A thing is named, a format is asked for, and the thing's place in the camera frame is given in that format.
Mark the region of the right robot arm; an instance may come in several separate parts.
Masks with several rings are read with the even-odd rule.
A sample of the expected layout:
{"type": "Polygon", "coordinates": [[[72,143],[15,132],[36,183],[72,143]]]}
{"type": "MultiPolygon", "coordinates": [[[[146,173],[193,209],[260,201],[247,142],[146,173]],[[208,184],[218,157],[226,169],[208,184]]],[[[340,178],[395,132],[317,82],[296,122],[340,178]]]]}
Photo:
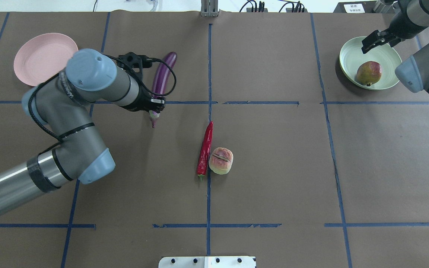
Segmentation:
{"type": "MultiPolygon", "coordinates": [[[[412,39],[429,27],[429,0],[400,0],[399,12],[383,31],[375,30],[362,41],[362,52],[412,39]]],[[[395,69],[399,81],[412,93],[429,94],[429,44],[420,48],[395,69]]]]}

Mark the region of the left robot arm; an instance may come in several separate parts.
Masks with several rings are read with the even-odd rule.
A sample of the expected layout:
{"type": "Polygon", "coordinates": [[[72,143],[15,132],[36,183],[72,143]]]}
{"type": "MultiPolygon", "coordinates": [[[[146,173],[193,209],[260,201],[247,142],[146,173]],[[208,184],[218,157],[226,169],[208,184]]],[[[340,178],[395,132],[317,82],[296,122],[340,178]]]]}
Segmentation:
{"type": "Polygon", "coordinates": [[[29,90],[22,105],[56,144],[0,173],[0,216],[71,181],[90,184],[115,168],[88,107],[105,100],[131,112],[161,112],[165,93],[143,83],[143,69],[162,59],[133,52],[117,57],[93,49],[77,51],[49,80],[29,90]]]}

